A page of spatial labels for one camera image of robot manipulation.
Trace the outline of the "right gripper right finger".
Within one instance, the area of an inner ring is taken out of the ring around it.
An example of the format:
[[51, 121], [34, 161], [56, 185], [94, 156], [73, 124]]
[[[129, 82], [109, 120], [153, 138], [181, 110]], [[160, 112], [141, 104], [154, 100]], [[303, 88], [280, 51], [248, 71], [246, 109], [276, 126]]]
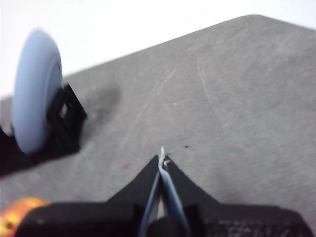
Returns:
[[217, 208], [217, 200], [196, 185], [160, 149], [160, 175], [167, 214], [184, 230], [200, 230], [203, 222]]

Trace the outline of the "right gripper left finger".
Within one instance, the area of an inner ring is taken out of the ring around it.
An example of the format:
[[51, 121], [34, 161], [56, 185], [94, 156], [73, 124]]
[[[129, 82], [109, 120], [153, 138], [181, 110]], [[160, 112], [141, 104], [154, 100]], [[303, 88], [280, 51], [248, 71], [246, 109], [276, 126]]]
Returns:
[[114, 194], [106, 204], [110, 217], [119, 221], [141, 222], [158, 172], [155, 155], [126, 186]]

